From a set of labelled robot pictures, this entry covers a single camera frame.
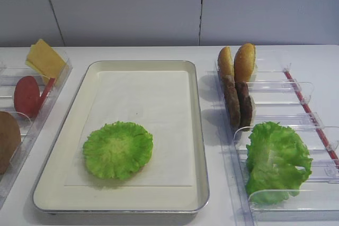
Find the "left brown meat patty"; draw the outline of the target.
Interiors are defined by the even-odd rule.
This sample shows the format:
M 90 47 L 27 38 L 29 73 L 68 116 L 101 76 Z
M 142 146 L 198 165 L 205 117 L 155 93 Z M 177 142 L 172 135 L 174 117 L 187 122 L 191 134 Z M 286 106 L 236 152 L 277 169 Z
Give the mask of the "left brown meat patty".
M 240 107 L 234 77 L 224 75 L 222 81 L 224 82 L 224 98 L 228 107 L 230 125 L 233 128 L 238 128 L 240 125 Z

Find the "brown meat patty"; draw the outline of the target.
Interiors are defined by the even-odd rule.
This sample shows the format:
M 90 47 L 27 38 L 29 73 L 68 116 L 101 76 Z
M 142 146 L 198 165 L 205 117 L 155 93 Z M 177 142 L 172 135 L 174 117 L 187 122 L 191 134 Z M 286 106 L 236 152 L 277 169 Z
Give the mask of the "brown meat patty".
M 240 107 L 234 77 L 224 75 L 222 81 L 224 82 L 224 98 L 228 107 L 230 125 L 233 128 L 238 128 L 240 125 Z
M 240 109 L 239 128 L 250 126 L 253 116 L 253 108 L 251 97 L 248 92 L 248 85 L 246 82 L 236 82 L 235 87 L 237 90 Z

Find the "lettuce leaf on tray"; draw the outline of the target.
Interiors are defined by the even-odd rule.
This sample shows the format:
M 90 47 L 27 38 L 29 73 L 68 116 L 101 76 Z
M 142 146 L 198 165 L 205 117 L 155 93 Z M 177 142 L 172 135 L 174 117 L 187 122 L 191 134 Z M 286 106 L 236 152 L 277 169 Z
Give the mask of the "lettuce leaf on tray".
M 121 121 L 91 132 L 82 148 L 86 169 L 100 179 L 129 179 L 152 153 L 153 135 L 140 124 Z

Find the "right brown meat patty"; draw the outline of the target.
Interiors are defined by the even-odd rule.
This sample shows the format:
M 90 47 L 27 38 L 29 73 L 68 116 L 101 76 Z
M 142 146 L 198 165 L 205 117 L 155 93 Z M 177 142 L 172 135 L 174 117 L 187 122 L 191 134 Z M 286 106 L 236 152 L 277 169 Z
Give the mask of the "right brown meat patty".
M 248 92 L 248 85 L 246 82 L 236 82 L 235 87 L 237 90 L 240 109 L 239 128 L 250 126 L 253 116 L 253 108 L 251 97 Z

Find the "lettuce leaf in rack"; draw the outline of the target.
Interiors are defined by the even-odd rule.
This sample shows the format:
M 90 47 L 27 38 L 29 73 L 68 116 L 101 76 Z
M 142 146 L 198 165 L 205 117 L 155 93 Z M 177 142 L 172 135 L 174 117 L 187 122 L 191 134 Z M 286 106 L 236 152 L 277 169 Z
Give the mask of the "lettuce leaf in rack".
M 249 200 L 272 205 L 299 195 L 313 161 L 300 136 L 289 126 L 264 122 L 253 127 L 249 139 L 245 186 Z

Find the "yellow cheese slices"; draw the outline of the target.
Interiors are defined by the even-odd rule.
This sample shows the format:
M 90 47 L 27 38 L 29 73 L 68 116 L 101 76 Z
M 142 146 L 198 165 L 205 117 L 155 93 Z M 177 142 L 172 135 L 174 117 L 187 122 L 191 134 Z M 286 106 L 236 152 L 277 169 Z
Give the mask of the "yellow cheese slices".
M 25 64 L 41 74 L 46 85 L 50 78 L 57 80 L 66 62 L 50 45 L 39 39 L 31 45 Z

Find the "red tomato slice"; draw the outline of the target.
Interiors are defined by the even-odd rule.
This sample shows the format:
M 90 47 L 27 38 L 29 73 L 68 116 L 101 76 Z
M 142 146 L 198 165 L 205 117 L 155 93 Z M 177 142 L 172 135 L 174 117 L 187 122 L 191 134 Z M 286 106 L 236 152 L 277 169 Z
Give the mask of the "red tomato slice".
M 15 87 L 15 110 L 30 118 L 35 117 L 39 97 L 40 91 L 36 79 L 33 76 L 24 76 L 17 82 Z

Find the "brown bread slice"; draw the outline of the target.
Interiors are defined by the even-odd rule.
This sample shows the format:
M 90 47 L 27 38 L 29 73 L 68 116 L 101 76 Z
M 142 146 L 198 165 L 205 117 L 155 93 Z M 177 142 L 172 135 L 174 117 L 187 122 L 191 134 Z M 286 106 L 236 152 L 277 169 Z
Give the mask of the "brown bread slice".
M 1 111 L 1 175 L 6 172 L 20 143 L 21 134 L 16 119 L 8 112 Z

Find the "white paper tray liner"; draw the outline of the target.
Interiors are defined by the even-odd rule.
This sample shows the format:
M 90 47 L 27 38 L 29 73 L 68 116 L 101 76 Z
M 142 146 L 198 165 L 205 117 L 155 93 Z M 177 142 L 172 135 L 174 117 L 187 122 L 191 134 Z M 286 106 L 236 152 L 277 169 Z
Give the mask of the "white paper tray liner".
M 193 132 L 186 71 L 101 71 L 79 103 L 80 137 L 68 171 L 68 186 L 191 186 Z M 125 181 L 99 179 L 84 165 L 87 136 L 116 121 L 142 125 L 153 135 L 149 163 Z

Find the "bun half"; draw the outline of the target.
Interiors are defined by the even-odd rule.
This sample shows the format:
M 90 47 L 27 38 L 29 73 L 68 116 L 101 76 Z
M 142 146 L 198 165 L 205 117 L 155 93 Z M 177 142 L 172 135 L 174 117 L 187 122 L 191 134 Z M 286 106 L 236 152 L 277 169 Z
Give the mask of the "bun half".
M 248 82 L 252 76 L 256 59 L 255 45 L 243 44 L 235 54 L 234 79 L 235 82 Z
M 223 47 L 218 55 L 218 67 L 222 76 L 231 75 L 234 77 L 234 66 L 231 58 L 230 47 Z

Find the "right bun half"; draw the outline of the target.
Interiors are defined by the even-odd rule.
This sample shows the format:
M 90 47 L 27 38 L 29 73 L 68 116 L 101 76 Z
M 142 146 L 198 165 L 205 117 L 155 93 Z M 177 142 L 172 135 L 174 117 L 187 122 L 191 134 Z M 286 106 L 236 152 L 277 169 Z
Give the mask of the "right bun half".
M 252 76 L 256 59 L 255 45 L 243 44 L 235 54 L 234 79 L 235 82 L 248 82 Z

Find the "clear right ingredient rack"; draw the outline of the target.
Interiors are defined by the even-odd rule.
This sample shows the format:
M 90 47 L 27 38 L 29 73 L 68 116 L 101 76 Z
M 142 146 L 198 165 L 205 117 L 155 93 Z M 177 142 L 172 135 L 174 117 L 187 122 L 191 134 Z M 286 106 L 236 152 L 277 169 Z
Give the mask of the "clear right ingredient rack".
M 261 53 L 253 77 L 248 82 L 252 100 L 249 126 L 230 125 L 228 107 L 219 67 L 215 66 L 217 99 L 215 110 L 222 153 L 230 173 L 230 195 L 237 225 L 309 225 L 327 220 L 338 223 L 338 127 L 323 125 L 309 107 L 314 90 L 310 82 L 298 82 L 290 73 L 290 63 L 272 52 Z M 249 136 L 255 125 L 274 122 L 292 128 L 307 146 L 311 175 L 298 189 L 262 189 L 247 194 L 246 167 Z

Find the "clear ingredient rack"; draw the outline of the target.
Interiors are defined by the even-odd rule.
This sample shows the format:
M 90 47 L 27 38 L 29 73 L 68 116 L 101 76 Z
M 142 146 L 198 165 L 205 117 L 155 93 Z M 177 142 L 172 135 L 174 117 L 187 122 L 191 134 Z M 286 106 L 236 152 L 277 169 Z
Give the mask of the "clear ingredient rack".
M 1 58 L 1 111 L 8 112 L 16 119 L 21 134 L 21 142 L 12 155 L 7 170 L 1 175 L 1 206 L 6 201 L 22 166 L 71 73 L 72 64 L 66 52 L 58 47 L 54 48 L 54 51 L 63 58 L 66 62 L 66 67 L 63 68 L 59 77 L 56 78 L 52 88 L 46 94 L 45 101 L 40 107 L 37 117 L 34 118 L 29 118 L 15 110 L 14 90 L 21 78 L 32 76 L 38 83 L 40 93 L 43 94 L 45 90 L 43 76 L 29 67 L 11 67 L 8 65 L 7 59 Z
M 248 82 L 252 100 L 249 126 L 230 125 L 228 107 L 219 67 L 215 66 L 217 99 L 215 110 L 222 153 L 230 173 L 230 195 L 237 225 L 309 225 L 327 220 L 338 223 L 338 127 L 323 125 L 309 107 L 314 90 L 310 82 L 298 82 L 290 73 L 290 63 L 272 52 L 261 53 L 253 77 Z M 262 189 L 247 194 L 246 167 L 249 136 L 255 125 L 274 122 L 292 128 L 307 146 L 311 175 L 298 189 Z

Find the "clear left ingredient rack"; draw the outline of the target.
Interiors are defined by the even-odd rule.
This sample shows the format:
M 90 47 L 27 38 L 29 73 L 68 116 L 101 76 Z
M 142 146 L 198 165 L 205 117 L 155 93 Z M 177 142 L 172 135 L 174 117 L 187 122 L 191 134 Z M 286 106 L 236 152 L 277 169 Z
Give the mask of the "clear left ingredient rack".
M 21 78 L 32 76 L 38 83 L 40 93 L 43 94 L 45 90 L 43 76 L 29 67 L 11 67 L 8 65 L 7 59 L 1 58 L 1 111 L 8 112 L 16 119 L 21 134 L 21 142 L 12 155 L 7 170 L 1 175 L 1 206 L 6 201 L 22 166 L 71 73 L 72 64 L 66 52 L 58 47 L 54 48 L 54 51 L 63 58 L 66 62 L 66 67 L 63 68 L 59 77 L 56 78 L 52 88 L 46 94 L 45 101 L 40 107 L 37 117 L 34 118 L 29 118 L 15 110 L 14 90 Z

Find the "cream metal serving tray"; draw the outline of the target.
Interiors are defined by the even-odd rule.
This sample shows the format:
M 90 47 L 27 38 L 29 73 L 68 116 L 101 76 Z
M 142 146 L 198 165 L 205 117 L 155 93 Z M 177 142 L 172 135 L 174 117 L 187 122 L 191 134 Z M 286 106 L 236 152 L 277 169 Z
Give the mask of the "cream metal serving tray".
M 194 183 L 191 186 L 68 186 L 65 181 L 80 137 L 79 103 L 101 71 L 186 71 L 193 132 Z M 185 60 L 107 60 L 89 65 L 55 139 L 33 192 L 37 209 L 48 213 L 196 213 L 209 200 L 198 82 Z

